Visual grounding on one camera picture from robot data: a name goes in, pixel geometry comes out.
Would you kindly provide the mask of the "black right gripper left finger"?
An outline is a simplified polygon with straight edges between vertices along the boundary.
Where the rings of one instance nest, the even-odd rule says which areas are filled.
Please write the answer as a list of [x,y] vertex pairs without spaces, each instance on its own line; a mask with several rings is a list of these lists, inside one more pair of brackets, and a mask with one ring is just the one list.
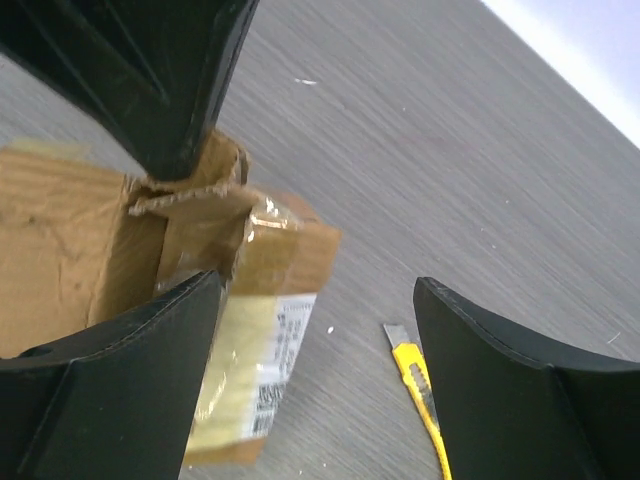
[[218,314],[204,272],[1,363],[5,479],[178,477]]

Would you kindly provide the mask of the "brown cardboard express box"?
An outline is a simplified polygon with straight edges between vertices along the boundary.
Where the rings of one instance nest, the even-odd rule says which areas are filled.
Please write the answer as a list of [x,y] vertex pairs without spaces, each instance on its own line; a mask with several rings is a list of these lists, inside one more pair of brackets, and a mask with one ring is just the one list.
[[218,314],[181,467],[253,464],[340,231],[302,198],[249,185],[246,150],[217,130],[181,181],[86,154],[32,139],[1,150],[1,363],[215,272]]

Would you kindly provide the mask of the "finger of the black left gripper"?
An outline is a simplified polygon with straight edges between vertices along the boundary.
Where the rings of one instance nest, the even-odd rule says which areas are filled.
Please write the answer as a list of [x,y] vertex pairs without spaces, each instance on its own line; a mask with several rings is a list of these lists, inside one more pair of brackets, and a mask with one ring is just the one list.
[[188,178],[219,116],[251,0],[4,1],[1,51],[155,180]]

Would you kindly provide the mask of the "yellow utility knife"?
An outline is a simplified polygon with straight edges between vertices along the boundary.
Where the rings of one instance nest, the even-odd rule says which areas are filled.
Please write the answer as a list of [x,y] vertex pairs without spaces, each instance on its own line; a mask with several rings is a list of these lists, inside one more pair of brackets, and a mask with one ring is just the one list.
[[421,420],[431,438],[439,460],[442,478],[452,480],[449,460],[441,434],[428,368],[420,347],[411,340],[405,327],[385,323],[383,329],[391,353]]

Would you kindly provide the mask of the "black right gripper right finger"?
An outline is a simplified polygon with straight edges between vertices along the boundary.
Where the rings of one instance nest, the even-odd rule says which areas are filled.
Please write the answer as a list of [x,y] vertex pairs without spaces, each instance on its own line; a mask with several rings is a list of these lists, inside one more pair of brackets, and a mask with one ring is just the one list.
[[413,296],[456,479],[635,479],[639,366],[542,335],[422,277]]

